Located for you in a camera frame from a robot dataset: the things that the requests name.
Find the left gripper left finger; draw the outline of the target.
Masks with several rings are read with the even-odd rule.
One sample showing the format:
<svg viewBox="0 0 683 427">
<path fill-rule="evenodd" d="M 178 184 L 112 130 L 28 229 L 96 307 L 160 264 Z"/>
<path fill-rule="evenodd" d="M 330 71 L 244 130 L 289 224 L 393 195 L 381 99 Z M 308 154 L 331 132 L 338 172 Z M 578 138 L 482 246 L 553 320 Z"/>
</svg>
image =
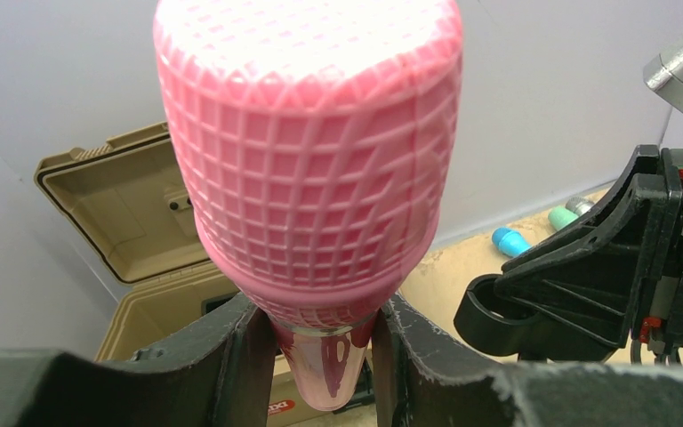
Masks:
<svg viewBox="0 0 683 427">
<path fill-rule="evenodd" d="M 0 350 L 0 426 L 262 426 L 276 350 L 243 295 L 125 361 Z"/>
</svg>

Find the blue microphone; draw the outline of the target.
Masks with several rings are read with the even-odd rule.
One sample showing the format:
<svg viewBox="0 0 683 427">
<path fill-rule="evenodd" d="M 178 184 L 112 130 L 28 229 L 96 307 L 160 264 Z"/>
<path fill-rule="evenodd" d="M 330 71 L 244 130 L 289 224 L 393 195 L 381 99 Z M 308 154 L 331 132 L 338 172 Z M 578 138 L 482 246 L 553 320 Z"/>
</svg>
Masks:
<svg viewBox="0 0 683 427">
<path fill-rule="evenodd" d="M 500 253 L 510 258 L 518 257 L 532 247 L 518 231 L 508 227 L 496 229 L 491 240 Z"/>
</svg>

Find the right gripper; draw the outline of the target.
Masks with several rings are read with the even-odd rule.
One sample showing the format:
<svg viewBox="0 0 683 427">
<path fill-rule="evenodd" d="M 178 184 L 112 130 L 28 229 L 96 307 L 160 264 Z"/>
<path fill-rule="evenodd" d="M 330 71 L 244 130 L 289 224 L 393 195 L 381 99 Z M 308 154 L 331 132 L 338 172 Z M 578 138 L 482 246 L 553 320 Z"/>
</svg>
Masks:
<svg viewBox="0 0 683 427">
<path fill-rule="evenodd" d="M 679 359 L 683 149 L 638 146 L 607 194 L 508 262 L 494 292 L 541 319 L 525 334 L 523 352 L 555 361 L 602 360 L 622 348 L 632 330 L 632 360 L 643 350 L 657 360 Z"/>
</svg>

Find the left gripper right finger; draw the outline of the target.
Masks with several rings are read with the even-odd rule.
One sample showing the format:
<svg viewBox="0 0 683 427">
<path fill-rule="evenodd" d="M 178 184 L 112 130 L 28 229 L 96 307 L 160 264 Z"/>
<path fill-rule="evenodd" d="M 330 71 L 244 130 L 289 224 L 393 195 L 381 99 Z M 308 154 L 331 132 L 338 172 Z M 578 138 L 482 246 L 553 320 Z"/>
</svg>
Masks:
<svg viewBox="0 0 683 427">
<path fill-rule="evenodd" d="M 395 295 L 373 334 L 381 426 L 683 426 L 683 367 L 484 357 Z"/>
</svg>

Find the silver grey microphone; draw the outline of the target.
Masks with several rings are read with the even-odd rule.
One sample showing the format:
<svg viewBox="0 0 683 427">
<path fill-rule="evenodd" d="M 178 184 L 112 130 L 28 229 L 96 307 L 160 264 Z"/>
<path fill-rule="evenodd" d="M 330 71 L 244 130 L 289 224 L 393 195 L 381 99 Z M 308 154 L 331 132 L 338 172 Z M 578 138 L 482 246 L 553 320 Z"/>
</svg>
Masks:
<svg viewBox="0 0 683 427">
<path fill-rule="evenodd" d="M 588 213 L 595 206 L 595 202 L 586 197 L 571 197 L 565 203 L 565 208 L 577 216 Z"/>
</svg>

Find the mint green microphone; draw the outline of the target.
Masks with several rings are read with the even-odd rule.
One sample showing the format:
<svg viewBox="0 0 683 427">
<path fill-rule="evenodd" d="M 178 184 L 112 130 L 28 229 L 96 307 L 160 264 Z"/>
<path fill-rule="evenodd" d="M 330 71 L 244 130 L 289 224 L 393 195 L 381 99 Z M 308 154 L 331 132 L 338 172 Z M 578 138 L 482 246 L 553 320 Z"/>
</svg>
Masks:
<svg viewBox="0 0 683 427">
<path fill-rule="evenodd" d="M 568 210 L 564 206 L 556 206 L 547 214 L 547 219 L 555 231 L 560 231 L 576 221 L 579 215 Z"/>
</svg>

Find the pink toy microphone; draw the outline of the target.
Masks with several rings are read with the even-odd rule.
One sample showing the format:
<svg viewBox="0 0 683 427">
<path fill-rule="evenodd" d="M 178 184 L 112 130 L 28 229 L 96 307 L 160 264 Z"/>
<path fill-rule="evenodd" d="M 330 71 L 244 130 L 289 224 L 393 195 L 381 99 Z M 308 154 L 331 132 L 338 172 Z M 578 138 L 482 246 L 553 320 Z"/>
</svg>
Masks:
<svg viewBox="0 0 683 427">
<path fill-rule="evenodd" d="M 457 3 L 161 1 L 153 40 L 207 255 L 269 315 L 304 400 L 344 406 L 437 231 Z"/>
</svg>

